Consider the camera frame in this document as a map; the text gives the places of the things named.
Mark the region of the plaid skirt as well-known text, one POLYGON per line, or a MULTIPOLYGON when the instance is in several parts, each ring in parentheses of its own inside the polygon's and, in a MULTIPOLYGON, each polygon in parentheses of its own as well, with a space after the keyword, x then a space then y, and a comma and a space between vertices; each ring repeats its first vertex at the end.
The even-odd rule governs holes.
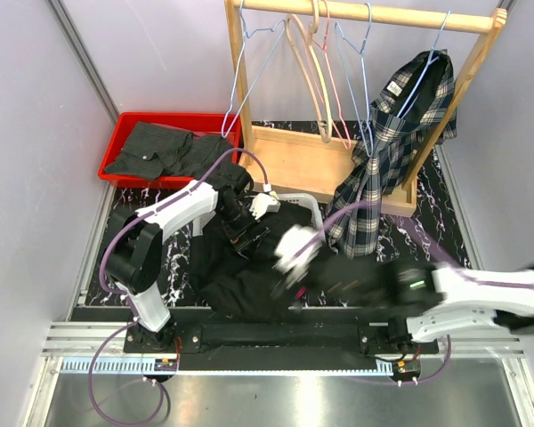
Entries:
POLYGON ((404 118, 396 117, 428 53, 419 53, 398 69, 371 102, 369 123, 363 126, 352 152, 353 169, 336 187, 328 205, 330 216, 352 203, 366 202, 343 214, 327 230, 330 245, 349 258, 375 252, 383 196, 403 182, 413 151, 441 122, 453 99, 452 60, 445 50, 435 50, 437 61, 419 85, 416 103, 404 118))

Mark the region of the magenta skirt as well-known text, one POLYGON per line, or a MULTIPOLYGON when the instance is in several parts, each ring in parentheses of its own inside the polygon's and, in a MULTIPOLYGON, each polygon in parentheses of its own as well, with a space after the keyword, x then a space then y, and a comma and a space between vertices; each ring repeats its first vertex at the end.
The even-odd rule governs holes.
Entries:
POLYGON ((294 301, 294 305, 298 308, 302 308, 303 307, 303 296, 306 294, 307 292, 307 289, 305 287, 301 287, 296 295, 295 295, 295 301, 294 301))

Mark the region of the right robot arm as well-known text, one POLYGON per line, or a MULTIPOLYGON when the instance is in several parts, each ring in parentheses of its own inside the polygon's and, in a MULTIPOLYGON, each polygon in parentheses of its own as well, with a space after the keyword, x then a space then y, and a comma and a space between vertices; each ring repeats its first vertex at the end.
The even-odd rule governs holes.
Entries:
POLYGON ((534 335, 534 264, 525 270, 495 272, 336 256, 313 262, 308 276, 329 298, 386 311, 387 324, 377 342, 402 354, 481 326, 534 335))

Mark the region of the light blue wire hanger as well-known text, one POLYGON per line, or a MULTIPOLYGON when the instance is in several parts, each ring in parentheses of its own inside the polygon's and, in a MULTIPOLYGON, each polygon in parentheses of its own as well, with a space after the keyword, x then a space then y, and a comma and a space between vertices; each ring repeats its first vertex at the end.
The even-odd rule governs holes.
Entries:
POLYGON ((222 136, 231 133, 236 123, 244 127, 252 122, 253 96, 271 68, 285 29, 280 14, 269 20, 254 21, 252 16, 255 12, 248 5, 248 1, 229 1, 226 4, 228 33, 234 37, 236 45, 227 109, 222 117, 222 136))

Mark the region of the blue hanger of plaid skirt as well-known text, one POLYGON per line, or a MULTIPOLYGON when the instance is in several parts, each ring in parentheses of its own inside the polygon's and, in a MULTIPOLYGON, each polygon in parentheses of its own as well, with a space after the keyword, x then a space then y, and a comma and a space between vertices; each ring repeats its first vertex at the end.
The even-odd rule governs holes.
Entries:
POLYGON ((448 11, 446 13, 446 16, 441 24, 441 27, 440 29, 438 30, 438 33, 437 33, 437 36, 435 38, 435 41, 433 42, 433 45, 426 57, 426 61, 424 62, 424 66, 421 68, 421 71, 420 71, 420 74, 418 75, 417 79, 409 85, 409 88, 410 88, 410 91, 409 91, 409 94, 408 96, 406 97, 404 103, 401 105, 400 107, 400 110, 398 111, 396 117, 397 118, 404 118, 407 114, 408 114, 408 111, 411 110, 411 108, 413 107, 413 105, 416 103, 416 95, 415 93, 417 92, 417 89, 419 87, 419 85, 421 84, 422 80, 424 79, 424 76, 428 70, 428 68, 437 61, 437 58, 434 58, 434 52, 436 50, 436 46, 439 42, 439 39, 441 37, 441 33, 443 32, 443 30, 445 29, 446 25, 447 25, 447 22, 449 20, 449 17, 451 15, 451 11, 448 11))

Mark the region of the pink wire hanger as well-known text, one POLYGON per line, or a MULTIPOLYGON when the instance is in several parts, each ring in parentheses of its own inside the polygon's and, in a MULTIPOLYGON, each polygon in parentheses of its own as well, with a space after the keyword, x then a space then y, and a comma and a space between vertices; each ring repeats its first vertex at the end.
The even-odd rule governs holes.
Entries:
POLYGON ((314 17, 313 17, 313 22, 310 25, 310 29, 308 30, 308 36, 307 36, 308 41, 306 43, 307 43, 308 49, 311 49, 313 51, 314 46, 317 46, 322 51, 322 54, 324 56, 324 60, 326 63, 326 67, 327 67, 327 72, 328 72, 328 77, 329 77, 329 81, 330 81, 331 88, 332 88, 332 93, 334 94, 334 99, 336 102, 338 119, 339 119, 340 124, 342 125, 342 130, 339 130, 339 128, 337 127, 337 123, 334 120, 328 119, 327 122, 332 123, 332 127, 334 131, 336 132, 338 139, 343 143, 344 148, 350 149, 352 147, 352 138, 351 138, 351 135, 348 131, 347 125, 344 120, 342 103, 340 101, 339 93, 336 87, 336 81, 334 78, 334 73, 330 65, 330 58, 328 54, 328 47, 329 47, 328 39, 329 39, 329 33, 330 33, 331 16, 330 16, 328 2, 324 1, 323 4, 326 7, 326 14, 327 14, 326 26, 325 26, 324 33, 323 33, 323 39, 321 42, 319 42, 314 38, 314 35, 318 31, 318 21, 320 20, 320 7, 319 7, 318 1, 312 1, 312 5, 314 9, 314 17))

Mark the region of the black skirt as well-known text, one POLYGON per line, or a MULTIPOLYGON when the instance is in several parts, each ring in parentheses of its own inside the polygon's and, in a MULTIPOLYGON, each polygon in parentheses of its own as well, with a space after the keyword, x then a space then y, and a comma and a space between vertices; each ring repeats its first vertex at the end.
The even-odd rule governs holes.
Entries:
POLYGON ((281 320, 294 297, 271 296, 282 279, 274 268, 274 250, 295 224, 311 226, 312 210, 283 202, 278 212, 263 217, 260 227, 268 233, 245 258, 226 237, 221 219, 214 217, 190 241, 189 283, 197 298, 222 317, 265 323, 281 320))

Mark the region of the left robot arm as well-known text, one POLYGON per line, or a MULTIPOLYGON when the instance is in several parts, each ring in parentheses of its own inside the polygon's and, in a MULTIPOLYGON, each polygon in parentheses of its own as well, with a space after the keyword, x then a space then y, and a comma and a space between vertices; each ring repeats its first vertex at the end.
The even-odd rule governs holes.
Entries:
POLYGON ((131 342, 156 352, 177 342, 173 316, 158 290, 163 245, 176 231, 189 223, 202 227, 217 216, 229 241, 243 254, 266 235, 260 220, 279 210, 279 197, 265 183, 262 192, 244 202, 252 182, 245 169, 230 164, 225 171, 211 168, 156 204, 113 211, 102 245, 99 279, 105 290, 122 296, 130 307, 131 342))

